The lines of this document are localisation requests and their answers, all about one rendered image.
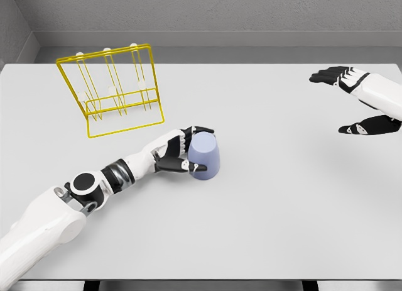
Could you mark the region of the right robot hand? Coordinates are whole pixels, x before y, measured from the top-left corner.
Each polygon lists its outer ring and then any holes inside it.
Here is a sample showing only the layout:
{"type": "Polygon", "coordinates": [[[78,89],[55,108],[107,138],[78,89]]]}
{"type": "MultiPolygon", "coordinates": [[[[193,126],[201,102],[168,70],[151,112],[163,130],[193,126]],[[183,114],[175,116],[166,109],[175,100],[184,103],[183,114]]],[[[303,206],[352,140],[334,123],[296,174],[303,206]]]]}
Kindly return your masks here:
{"type": "Polygon", "coordinates": [[[311,75],[309,81],[338,87],[361,103],[382,112],[379,116],[342,126],[339,133],[371,136],[395,133],[402,128],[402,84],[347,66],[319,70],[311,75]]]}

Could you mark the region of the lavender plastic cup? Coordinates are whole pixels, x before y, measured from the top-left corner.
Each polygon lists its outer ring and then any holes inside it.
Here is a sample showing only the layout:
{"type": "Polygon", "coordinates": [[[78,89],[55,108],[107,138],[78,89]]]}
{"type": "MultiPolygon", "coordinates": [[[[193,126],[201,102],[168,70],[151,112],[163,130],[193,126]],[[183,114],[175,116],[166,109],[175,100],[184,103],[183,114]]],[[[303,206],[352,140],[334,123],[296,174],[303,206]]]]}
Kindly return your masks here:
{"type": "Polygon", "coordinates": [[[194,178],[208,180],[215,177],[220,169],[220,153],[215,136],[208,132],[194,134],[188,149],[188,160],[207,167],[206,171],[194,172],[194,178]]]}

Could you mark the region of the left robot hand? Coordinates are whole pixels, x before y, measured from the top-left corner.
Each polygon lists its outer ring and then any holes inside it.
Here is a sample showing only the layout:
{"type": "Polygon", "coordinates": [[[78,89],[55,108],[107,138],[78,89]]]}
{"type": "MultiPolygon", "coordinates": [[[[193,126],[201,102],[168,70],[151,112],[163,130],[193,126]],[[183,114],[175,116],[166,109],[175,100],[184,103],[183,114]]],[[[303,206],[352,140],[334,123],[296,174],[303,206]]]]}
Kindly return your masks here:
{"type": "Polygon", "coordinates": [[[150,154],[150,172],[206,172],[206,165],[182,158],[188,152],[193,137],[201,132],[206,132],[208,136],[214,135],[213,129],[190,126],[174,129],[146,145],[143,151],[150,154]]]}

